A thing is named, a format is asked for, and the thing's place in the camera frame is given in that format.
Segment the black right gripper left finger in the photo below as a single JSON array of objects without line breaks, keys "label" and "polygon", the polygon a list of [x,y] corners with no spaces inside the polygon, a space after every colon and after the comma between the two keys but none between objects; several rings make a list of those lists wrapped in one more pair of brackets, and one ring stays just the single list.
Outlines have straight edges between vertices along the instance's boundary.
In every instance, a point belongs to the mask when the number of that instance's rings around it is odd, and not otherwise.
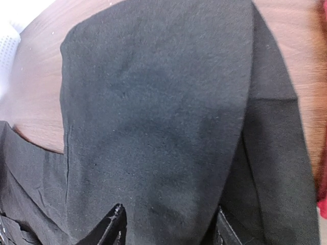
[{"label": "black right gripper left finger", "polygon": [[122,204],[116,204],[77,245],[125,245],[127,214]]}]

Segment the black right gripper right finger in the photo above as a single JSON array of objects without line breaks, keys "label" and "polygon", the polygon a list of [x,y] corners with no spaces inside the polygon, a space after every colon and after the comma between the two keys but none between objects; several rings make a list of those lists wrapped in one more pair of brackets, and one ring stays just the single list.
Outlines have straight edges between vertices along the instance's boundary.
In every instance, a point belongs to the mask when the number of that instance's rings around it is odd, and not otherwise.
[{"label": "black right gripper right finger", "polygon": [[242,244],[236,231],[237,219],[225,208],[219,208],[215,226],[214,244]]}]

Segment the black long sleeve shirt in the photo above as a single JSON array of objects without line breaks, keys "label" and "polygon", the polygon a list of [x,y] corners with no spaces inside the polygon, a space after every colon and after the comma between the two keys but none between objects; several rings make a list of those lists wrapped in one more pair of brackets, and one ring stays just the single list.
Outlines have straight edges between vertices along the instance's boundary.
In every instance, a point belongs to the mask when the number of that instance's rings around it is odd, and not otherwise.
[{"label": "black long sleeve shirt", "polygon": [[1,122],[1,244],[77,244],[122,204],[126,244],[319,244],[297,95],[252,1],[123,1],[60,47],[64,153]]}]

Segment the white plastic basket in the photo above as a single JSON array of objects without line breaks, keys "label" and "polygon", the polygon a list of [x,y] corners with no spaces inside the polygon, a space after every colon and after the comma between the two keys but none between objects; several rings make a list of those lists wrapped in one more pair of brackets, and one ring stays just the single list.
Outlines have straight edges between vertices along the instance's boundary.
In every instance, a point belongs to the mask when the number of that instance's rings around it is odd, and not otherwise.
[{"label": "white plastic basket", "polygon": [[1,87],[8,83],[18,45],[19,33],[5,21],[1,21]]}]

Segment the red black plaid shirt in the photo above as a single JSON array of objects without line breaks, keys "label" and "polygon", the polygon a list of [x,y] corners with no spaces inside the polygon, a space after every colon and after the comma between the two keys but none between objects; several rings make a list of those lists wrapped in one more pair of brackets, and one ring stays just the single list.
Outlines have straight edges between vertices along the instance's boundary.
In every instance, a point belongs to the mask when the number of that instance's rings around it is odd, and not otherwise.
[{"label": "red black plaid shirt", "polygon": [[[320,28],[323,36],[322,43],[324,44],[324,75],[323,84],[326,86],[326,1],[318,1],[318,11],[320,14]],[[320,216],[326,219],[326,128],[325,128],[325,139],[324,148],[321,157],[322,169],[320,171],[320,182],[317,194],[317,207],[320,209]]]}]

